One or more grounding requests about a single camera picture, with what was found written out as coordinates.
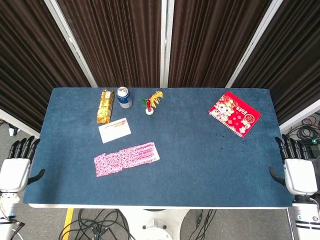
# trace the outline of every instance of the blue felt tablecloth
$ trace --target blue felt tablecloth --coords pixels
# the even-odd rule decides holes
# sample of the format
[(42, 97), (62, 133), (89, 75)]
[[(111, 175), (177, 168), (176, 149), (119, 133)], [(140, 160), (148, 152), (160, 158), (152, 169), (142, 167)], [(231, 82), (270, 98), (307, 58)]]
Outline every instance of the blue felt tablecloth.
[[(133, 105), (114, 100), (111, 121), (126, 118), (131, 134), (102, 143), (97, 110), (103, 88), (55, 88), (44, 118), (27, 204), (183, 207), (287, 207), (292, 196), (273, 181), (283, 173), (279, 126), (266, 89), (229, 91), (261, 113), (245, 138), (208, 114), (226, 88), (166, 88), (152, 116), (138, 100), (159, 88), (130, 88)], [(160, 160), (96, 177), (94, 157), (154, 142)]]

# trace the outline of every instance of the red book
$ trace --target red book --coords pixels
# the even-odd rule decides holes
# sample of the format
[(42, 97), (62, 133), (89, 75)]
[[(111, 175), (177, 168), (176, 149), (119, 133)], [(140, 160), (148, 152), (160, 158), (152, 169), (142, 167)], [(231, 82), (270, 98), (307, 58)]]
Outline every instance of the red book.
[(242, 138), (261, 116), (260, 112), (229, 91), (212, 106), (209, 114)]

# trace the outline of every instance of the pink patterned wrapper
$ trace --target pink patterned wrapper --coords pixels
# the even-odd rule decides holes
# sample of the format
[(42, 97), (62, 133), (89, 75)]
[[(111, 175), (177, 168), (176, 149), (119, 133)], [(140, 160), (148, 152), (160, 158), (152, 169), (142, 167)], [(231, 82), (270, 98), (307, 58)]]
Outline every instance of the pink patterned wrapper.
[(129, 147), (118, 152), (103, 153), (94, 158), (95, 172), (97, 177), (106, 176), (133, 168), (142, 164), (152, 163), (159, 160), (154, 142)]

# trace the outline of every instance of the soda can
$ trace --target soda can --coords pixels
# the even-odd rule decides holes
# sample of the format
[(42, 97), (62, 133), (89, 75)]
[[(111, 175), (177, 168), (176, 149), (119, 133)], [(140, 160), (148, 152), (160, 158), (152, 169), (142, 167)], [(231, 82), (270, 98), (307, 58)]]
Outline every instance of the soda can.
[(120, 106), (123, 109), (128, 109), (132, 106), (130, 92), (125, 86), (121, 86), (118, 88), (118, 90), (116, 91), (116, 97), (118, 98)]

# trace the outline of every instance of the gold wrapped snack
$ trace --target gold wrapped snack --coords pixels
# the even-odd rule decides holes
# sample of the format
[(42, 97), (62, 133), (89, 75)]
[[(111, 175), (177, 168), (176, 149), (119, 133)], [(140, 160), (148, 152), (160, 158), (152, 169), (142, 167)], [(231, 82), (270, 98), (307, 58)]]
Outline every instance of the gold wrapped snack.
[(115, 99), (114, 91), (108, 91), (105, 89), (101, 93), (100, 105), (98, 113), (96, 115), (97, 124), (108, 124), (110, 123), (112, 106)]

